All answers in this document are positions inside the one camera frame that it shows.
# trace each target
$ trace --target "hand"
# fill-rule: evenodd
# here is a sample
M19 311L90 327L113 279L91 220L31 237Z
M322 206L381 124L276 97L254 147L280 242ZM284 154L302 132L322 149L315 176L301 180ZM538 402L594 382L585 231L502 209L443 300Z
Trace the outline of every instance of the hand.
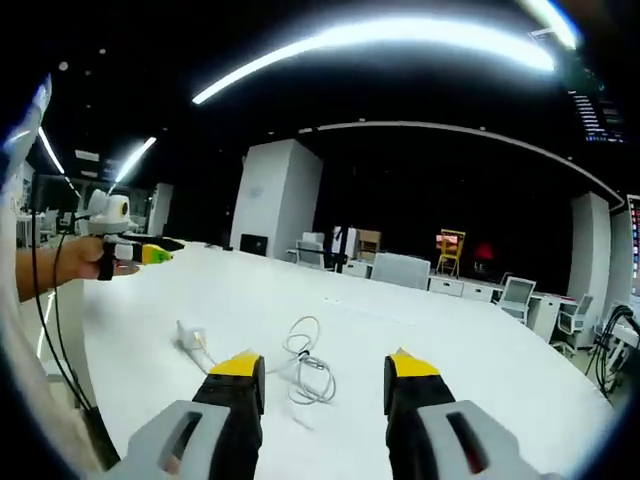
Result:
M98 260L103 254L102 244L102 239L97 237L81 237L63 243L56 272L58 283L76 278L97 279L100 273ZM138 270L140 268L137 266L116 261L113 275L131 275Z

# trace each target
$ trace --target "computer screen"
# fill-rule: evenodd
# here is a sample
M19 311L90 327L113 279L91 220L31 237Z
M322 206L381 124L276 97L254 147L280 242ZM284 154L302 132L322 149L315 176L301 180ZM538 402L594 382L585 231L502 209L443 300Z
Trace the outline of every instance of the computer screen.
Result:
M640 303L640 278L638 278L638 223L640 223L640 197L629 195L629 214L631 215L631 248L633 249L633 270L631 281L631 299Z

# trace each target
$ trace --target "wooden chair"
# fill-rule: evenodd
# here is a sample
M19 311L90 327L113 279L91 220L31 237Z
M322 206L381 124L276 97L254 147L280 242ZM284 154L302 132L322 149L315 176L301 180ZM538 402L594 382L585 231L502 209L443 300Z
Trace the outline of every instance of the wooden chair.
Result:
M458 232L456 230L440 230L442 237L442 247L440 249L440 258L438 259L438 265L436 266L436 273L445 273L445 268L450 269L449 275L456 273L456 278L460 276L460 257L462 256L462 247L464 246L464 238L466 232ZM450 239L456 237L457 242L454 243Z

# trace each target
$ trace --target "white pillar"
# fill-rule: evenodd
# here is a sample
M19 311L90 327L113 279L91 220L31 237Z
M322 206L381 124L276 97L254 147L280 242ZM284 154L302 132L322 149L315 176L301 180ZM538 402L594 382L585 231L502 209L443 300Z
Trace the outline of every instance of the white pillar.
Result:
M153 202L149 213L149 235L161 236L164 226L169 218L169 208L171 207L171 196L173 195L173 185L159 183L153 192Z
M616 303L628 304L633 287L633 238L629 210L611 217L609 288L603 314Z
M311 231L322 161L295 140L249 149L231 228L233 248L242 234L267 237L267 256L287 258L302 233Z
M592 192L574 199L571 206L573 250L567 293L578 302L584 294L593 297L584 328L572 342L580 348L593 343L593 325L603 315L609 283L611 220L609 204Z

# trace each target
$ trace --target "charger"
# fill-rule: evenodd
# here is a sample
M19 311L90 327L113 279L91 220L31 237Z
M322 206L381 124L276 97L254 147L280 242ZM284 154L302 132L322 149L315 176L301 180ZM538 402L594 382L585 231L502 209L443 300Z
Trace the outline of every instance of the charger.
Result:
M178 343L184 351L188 353L205 348L204 328L187 328L180 320L176 321L176 324L178 327Z
M218 363L213 359L213 357L211 357L209 351L207 350L204 328L187 328L180 320L176 321L176 326L176 343L182 350L184 350L189 358L191 358L191 360L193 360L193 362L198 365L198 367L204 374L208 374L209 369L202 366L202 362L198 359L198 357L204 355L213 364L213 366L217 365Z

